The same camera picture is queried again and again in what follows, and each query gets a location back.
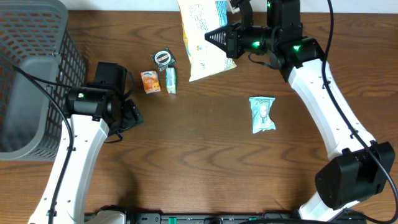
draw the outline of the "snack bag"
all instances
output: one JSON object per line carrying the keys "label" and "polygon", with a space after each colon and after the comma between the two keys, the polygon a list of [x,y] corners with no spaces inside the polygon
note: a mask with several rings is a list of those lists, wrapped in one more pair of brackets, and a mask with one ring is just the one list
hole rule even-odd
{"label": "snack bag", "polygon": [[190,82],[236,67],[225,52],[205,40],[205,34],[228,22],[225,0],[178,0],[183,38],[191,63]]}
{"label": "snack bag", "polygon": [[253,134],[259,131],[276,129],[274,122],[269,116],[269,111],[275,98],[258,96],[250,97],[249,100],[253,120]]}
{"label": "snack bag", "polygon": [[160,91],[159,76],[156,71],[141,72],[141,78],[147,94]]}

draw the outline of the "green led light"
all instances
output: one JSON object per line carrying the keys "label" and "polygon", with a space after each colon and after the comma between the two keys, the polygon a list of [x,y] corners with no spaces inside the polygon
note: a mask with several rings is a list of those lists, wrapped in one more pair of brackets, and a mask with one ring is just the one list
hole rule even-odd
{"label": "green led light", "polygon": [[175,218],[175,217],[170,217],[170,218],[169,218],[169,224],[177,224],[177,218]]}
{"label": "green led light", "polygon": [[293,46],[293,49],[294,49],[295,51],[299,51],[300,48],[301,48],[301,45]]}
{"label": "green led light", "polygon": [[253,43],[253,47],[259,47],[259,46],[260,46],[260,42],[259,41]]}

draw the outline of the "green connector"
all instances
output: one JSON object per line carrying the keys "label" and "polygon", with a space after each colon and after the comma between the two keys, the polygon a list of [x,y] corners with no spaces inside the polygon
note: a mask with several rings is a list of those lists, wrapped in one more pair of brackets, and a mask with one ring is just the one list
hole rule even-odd
{"label": "green connector", "polygon": [[177,224],[177,218],[170,217],[169,218],[169,224]]}

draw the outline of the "cable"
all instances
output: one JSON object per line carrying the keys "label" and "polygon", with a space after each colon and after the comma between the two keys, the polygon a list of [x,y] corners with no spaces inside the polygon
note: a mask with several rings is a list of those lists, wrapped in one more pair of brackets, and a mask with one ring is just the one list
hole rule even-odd
{"label": "cable", "polygon": [[274,70],[276,70],[277,68],[275,68],[274,66],[272,66],[272,65],[270,65],[270,64],[268,64],[268,63],[266,63],[266,62],[255,62],[255,61],[253,61],[253,60],[251,60],[251,54],[252,53],[250,53],[249,54],[249,60],[251,61],[251,62],[253,62],[253,63],[257,63],[257,64],[259,64],[259,65],[264,65],[264,66],[267,66],[267,67],[269,67],[269,68],[271,68],[271,69],[274,69]]}
{"label": "cable", "polygon": [[47,93],[47,91],[45,91],[45,89],[32,78],[32,75],[29,75],[28,73],[24,72],[22,69],[20,69],[19,67],[15,66],[15,65],[12,65],[12,67],[14,68],[15,71],[19,72],[26,79],[28,79],[28,81],[30,81],[34,86],[36,86],[36,88],[38,88],[50,100],[50,102],[54,105],[55,109],[61,114],[61,118],[65,122],[65,126],[67,127],[67,130],[68,130],[68,134],[69,134],[69,146],[68,146],[68,149],[67,149],[68,152],[67,152],[67,156],[65,157],[65,162],[63,163],[63,166],[62,166],[62,169],[61,169],[61,173],[60,173],[60,177],[58,178],[58,181],[57,181],[57,185],[55,186],[54,194],[53,194],[52,201],[51,201],[50,210],[48,212],[49,213],[49,224],[52,224],[53,218],[54,218],[54,213],[55,213],[55,204],[57,203],[58,193],[60,191],[60,187],[61,187],[61,184],[62,184],[62,179],[63,179],[63,176],[65,175],[65,171],[66,171],[67,166],[68,166],[69,158],[70,158],[70,155],[71,155],[72,150],[73,150],[74,137],[73,137],[72,128],[70,127],[70,124],[69,124],[69,122],[67,120],[67,117],[65,117],[64,113],[62,112],[61,107],[51,97],[51,95],[49,93]]}
{"label": "cable", "polygon": [[394,183],[394,181],[392,180],[391,176],[388,174],[388,172],[385,170],[385,168],[381,165],[381,163],[379,162],[379,159],[373,154],[372,150],[370,150],[370,148],[368,147],[368,145],[361,139],[361,137],[359,136],[359,134],[356,132],[356,130],[354,129],[354,127],[351,125],[351,123],[348,121],[347,117],[345,116],[344,112],[341,110],[340,106],[338,105],[335,97],[333,96],[330,87],[329,87],[329,81],[326,79],[326,61],[328,58],[328,54],[329,54],[329,50],[330,50],[330,45],[331,45],[331,40],[333,37],[333,29],[334,29],[334,25],[335,25],[335,19],[334,19],[334,15],[333,15],[333,7],[331,5],[331,1],[328,1],[328,5],[329,5],[329,10],[330,10],[330,32],[329,32],[329,39],[328,39],[328,44],[326,46],[326,51],[325,51],[325,57],[323,59],[322,62],[322,78],[323,78],[323,84],[330,96],[331,101],[333,102],[334,106],[336,107],[336,110],[338,111],[338,113],[340,114],[341,118],[343,118],[344,122],[347,124],[348,129],[351,131],[352,135],[358,140],[359,143],[361,143],[361,145],[366,149],[366,151],[369,153],[369,155],[372,157],[372,159],[374,160],[374,162],[376,163],[376,165],[380,168],[380,170],[382,170],[382,172],[384,173],[384,175],[386,176],[388,182],[390,183],[392,192],[394,193],[394,198],[396,201],[396,212],[394,214],[394,216],[389,220],[389,221],[379,221],[379,220],[375,220],[371,217],[368,217],[362,213],[359,213],[353,209],[350,208],[345,208],[346,211],[349,212],[353,212],[356,215],[359,215],[367,220],[369,220],[370,222],[374,222],[374,223],[394,223],[397,219],[398,219],[398,191],[397,191],[397,187]]}
{"label": "cable", "polygon": [[131,79],[131,89],[130,91],[128,91],[126,94],[123,95],[123,98],[126,100],[127,98],[129,98],[131,96],[131,93],[134,89],[134,79],[132,77],[131,72],[127,71],[127,74],[129,75],[130,79]]}
{"label": "cable", "polygon": [[118,142],[123,141],[123,135],[122,135],[119,131],[116,131],[115,134],[119,137],[118,140],[109,141],[109,142],[104,142],[104,143],[112,144],[112,143],[118,143]]}
{"label": "cable", "polygon": [[37,77],[35,77],[35,76],[33,76],[33,75],[30,75],[30,77],[33,78],[34,80],[39,81],[39,82],[42,82],[42,83],[47,83],[47,84],[50,84],[50,85],[55,85],[55,86],[60,86],[60,87],[65,87],[65,88],[73,88],[73,87],[70,86],[70,85],[65,85],[65,84],[59,84],[59,83],[50,82],[50,81],[47,81],[47,80],[43,80],[43,79],[41,79],[41,78],[37,78]]}
{"label": "cable", "polygon": [[331,222],[322,222],[315,220],[300,220],[300,219],[280,219],[280,218],[267,218],[262,220],[250,220],[241,222],[240,224],[267,224],[267,223],[286,223],[286,224],[336,224]]}
{"label": "cable", "polygon": [[275,46],[275,33],[276,31],[280,28],[280,26],[275,26],[272,29],[272,34],[271,34],[271,51],[274,52],[274,46]]}

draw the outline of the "white packaged item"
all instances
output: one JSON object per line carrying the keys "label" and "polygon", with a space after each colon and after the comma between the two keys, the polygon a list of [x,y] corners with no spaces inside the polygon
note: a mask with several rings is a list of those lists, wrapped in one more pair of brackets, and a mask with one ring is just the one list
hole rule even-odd
{"label": "white packaged item", "polygon": [[250,97],[249,100],[252,111],[253,134],[259,131],[276,129],[274,122],[269,116],[269,111],[275,98],[257,96]]}

